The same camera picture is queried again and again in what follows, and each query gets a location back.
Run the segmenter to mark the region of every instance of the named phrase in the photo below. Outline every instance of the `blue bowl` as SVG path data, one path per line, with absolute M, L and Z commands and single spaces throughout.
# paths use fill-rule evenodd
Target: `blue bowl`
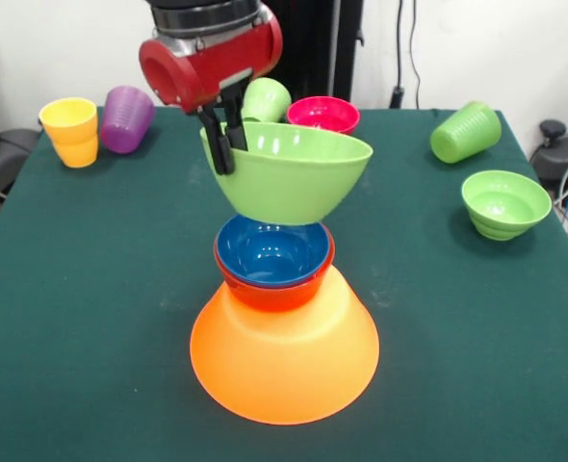
M 237 215 L 218 233 L 222 264 L 247 284 L 281 288 L 310 279 L 331 247 L 320 223 L 303 226 L 267 224 Z

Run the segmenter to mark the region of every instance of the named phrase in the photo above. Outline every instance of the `purple cup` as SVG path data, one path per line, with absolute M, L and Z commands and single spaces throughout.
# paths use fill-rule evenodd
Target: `purple cup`
M 134 87 L 115 87 L 107 95 L 100 128 L 102 143 L 117 154 L 136 150 L 155 114 L 149 96 Z

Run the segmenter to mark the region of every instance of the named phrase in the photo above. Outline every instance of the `red bowl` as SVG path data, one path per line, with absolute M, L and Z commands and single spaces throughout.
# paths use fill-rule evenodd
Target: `red bowl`
M 224 281 L 228 285 L 233 295 L 243 303 L 256 307 L 261 310 L 282 311 L 294 308 L 307 302 L 318 291 L 323 283 L 327 270 L 331 267 L 335 259 L 335 241 L 329 230 L 325 227 L 329 235 L 331 247 L 329 255 L 323 265 L 310 276 L 309 279 L 295 286 L 269 289 L 264 287 L 252 286 L 238 279 L 224 266 L 219 259 L 217 243 L 214 243 L 214 255 L 216 264 L 224 276 Z
M 352 135 L 361 115 L 348 101 L 332 96 L 310 96 L 299 99 L 287 113 L 294 125 L 317 127 Z

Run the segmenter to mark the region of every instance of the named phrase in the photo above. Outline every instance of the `green tablecloth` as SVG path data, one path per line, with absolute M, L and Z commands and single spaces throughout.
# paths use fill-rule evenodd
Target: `green tablecloth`
M 533 172 L 507 128 L 440 164 L 448 114 L 362 114 L 375 155 L 325 223 L 381 360 L 352 406 L 297 427 L 238 418 L 194 378 L 233 213 L 197 121 L 159 110 L 140 152 L 80 170 L 43 137 L 0 214 L 0 461 L 568 460 L 568 239 L 554 215 L 505 244 L 476 233 L 464 178 Z

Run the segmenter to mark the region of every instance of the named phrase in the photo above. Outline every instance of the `orange bowl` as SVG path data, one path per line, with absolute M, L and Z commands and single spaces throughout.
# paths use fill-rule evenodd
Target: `orange bowl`
M 370 313 L 334 266 L 311 299 L 284 312 L 249 306 L 222 284 L 190 339 L 205 391 L 265 424 L 305 424 L 344 409 L 372 380 L 379 352 Z
M 326 229 L 331 242 L 329 254 L 323 265 L 306 281 L 295 286 L 271 289 L 265 287 L 252 286 L 236 277 L 230 272 L 218 256 L 217 242 L 214 242 L 214 255 L 216 264 L 224 276 L 224 281 L 228 285 L 231 293 L 238 300 L 254 308 L 269 311 L 282 311 L 295 308 L 311 299 L 323 283 L 327 270 L 331 267 L 335 259 L 335 241 L 331 232 Z

